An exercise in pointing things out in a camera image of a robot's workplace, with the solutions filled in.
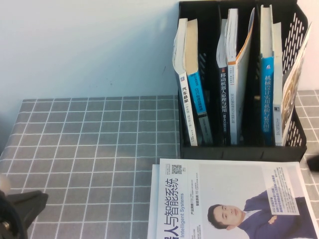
dark object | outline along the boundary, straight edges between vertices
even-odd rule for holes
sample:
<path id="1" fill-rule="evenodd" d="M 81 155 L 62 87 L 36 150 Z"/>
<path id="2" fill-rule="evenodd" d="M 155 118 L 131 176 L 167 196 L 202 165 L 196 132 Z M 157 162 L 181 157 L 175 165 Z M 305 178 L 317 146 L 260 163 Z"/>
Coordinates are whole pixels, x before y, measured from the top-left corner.
<path id="1" fill-rule="evenodd" d="M 7 197 L 0 191 L 0 239 L 27 239 L 26 230 L 45 208 L 47 199 L 41 191 Z"/>
<path id="2" fill-rule="evenodd" d="M 225 159 L 251 161 L 300 161 L 306 147 L 306 136 L 294 109 L 286 146 L 265 146 L 260 129 L 260 6 L 273 7 L 274 23 L 282 24 L 282 47 L 284 55 L 284 73 L 293 65 L 299 51 L 295 46 L 295 37 L 303 40 L 308 28 L 308 21 L 297 5 L 296 0 L 228 0 L 228 1 L 182 1 L 179 3 L 179 18 L 198 21 L 198 51 L 205 56 L 205 64 L 199 64 L 203 80 L 202 85 L 209 95 L 207 113 L 213 133 L 214 145 L 191 147 L 185 119 L 179 103 L 180 156 L 188 159 Z M 245 106 L 243 112 L 243 143 L 238 146 L 223 144 L 223 127 L 220 115 L 220 92 L 216 48 L 220 35 L 222 18 L 227 18 L 229 8 L 238 8 L 238 47 L 244 44 L 248 31 L 251 10 L 255 8 L 254 27 L 251 39 L 250 59 L 246 83 Z"/>

suit jacket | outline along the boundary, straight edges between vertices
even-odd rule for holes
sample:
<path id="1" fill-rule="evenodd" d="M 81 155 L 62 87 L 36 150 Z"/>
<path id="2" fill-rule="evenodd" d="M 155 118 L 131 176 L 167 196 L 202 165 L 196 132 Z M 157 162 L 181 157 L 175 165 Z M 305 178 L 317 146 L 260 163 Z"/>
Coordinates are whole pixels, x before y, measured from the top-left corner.
<path id="1" fill-rule="evenodd" d="M 249 239 L 318 239 L 304 197 L 296 198 L 300 215 L 277 215 L 274 223 L 268 221 L 273 216 L 267 191 L 248 199 L 244 211 L 260 210 L 254 213 L 238 227 L 244 230 Z"/>

qr code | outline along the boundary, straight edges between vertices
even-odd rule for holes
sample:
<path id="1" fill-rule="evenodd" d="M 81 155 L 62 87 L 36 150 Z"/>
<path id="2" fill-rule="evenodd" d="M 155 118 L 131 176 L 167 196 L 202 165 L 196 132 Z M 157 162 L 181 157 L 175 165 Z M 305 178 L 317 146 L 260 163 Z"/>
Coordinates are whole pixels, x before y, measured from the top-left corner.
<path id="1" fill-rule="evenodd" d="M 172 173 L 172 174 L 181 174 L 181 165 L 172 164 L 172 166 L 171 166 L 171 173 Z"/>

white book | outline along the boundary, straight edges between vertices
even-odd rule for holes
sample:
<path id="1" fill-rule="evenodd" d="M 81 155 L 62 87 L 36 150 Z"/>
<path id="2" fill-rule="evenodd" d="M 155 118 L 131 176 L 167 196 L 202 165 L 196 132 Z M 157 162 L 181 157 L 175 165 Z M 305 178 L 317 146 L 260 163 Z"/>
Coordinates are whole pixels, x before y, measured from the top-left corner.
<path id="1" fill-rule="evenodd" d="M 191 146 L 197 146 L 196 130 L 191 106 L 191 97 L 188 87 L 187 74 L 185 70 L 185 46 L 186 46 L 187 18 L 178 21 L 177 34 L 173 48 L 173 67 L 176 71 L 177 87 L 188 129 L 188 136 Z"/>
<path id="2" fill-rule="evenodd" d="M 283 50 L 281 38 L 281 23 L 273 24 L 274 36 L 274 99 L 273 126 L 276 146 L 283 146 L 283 130 L 281 119 L 281 103 L 283 100 Z"/>
<path id="3" fill-rule="evenodd" d="M 246 78 L 255 9 L 250 14 L 248 34 L 237 54 L 238 9 L 229 9 L 225 27 L 225 48 L 228 66 L 228 97 L 230 108 L 230 142 L 238 144 L 241 134 Z"/>
<path id="4" fill-rule="evenodd" d="M 317 239 L 298 162 L 161 159 L 154 239 Z"/>

book spine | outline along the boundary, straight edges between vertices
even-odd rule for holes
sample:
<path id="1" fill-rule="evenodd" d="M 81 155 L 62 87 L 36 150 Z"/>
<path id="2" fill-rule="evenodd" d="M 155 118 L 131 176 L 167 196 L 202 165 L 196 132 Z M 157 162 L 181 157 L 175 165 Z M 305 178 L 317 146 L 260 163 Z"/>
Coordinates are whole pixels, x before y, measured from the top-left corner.
<path id="1" fill-rule="evenodd" d="M 224 145 L 230 144 L 229 97 L 227 67 L 219 68 L 219 91 Z"/>
<path id="2" fill-rule="evenodd" d="M 193 110 L 191 106 L 191 98 L 190 98 L 186 72 L 179 75 L 178 79 L 179 79 L 181 100 L 182 100 L 182 105 L 184 107 L 185 120 L 186 120 L 187 129 L 188 129 L 190 145 L 197 146 L 195 123 L 194 123 Z"/>
<path id="3" fill-rule="evenodd" d="M 237 135 L 237 81 L 236 81 L 236 65 L 228 65 L 228 98 L 229 98 L 229 113 L 230 113 L 230 143 L 236 145 L 238 143 Z"/>
<path id="4" fill-rule="evenodd" d="M 202 131 L 203 139 L 206 144 L 213 143 L 213 137 L 210 130 L 209 119 L 206 111 L 203 88 L 201 86 L 199 72 L 188 75 L 189 87 L 192 99 L 195 105 L 196 113 L 199 118 L 199 125 Z"/>
<path id="5" fill-rule="evenodd" d="M 261 59 L 261 127 L 267 146 L 272 145 L 272 109 L 274 97 L 274 58 Z"/>

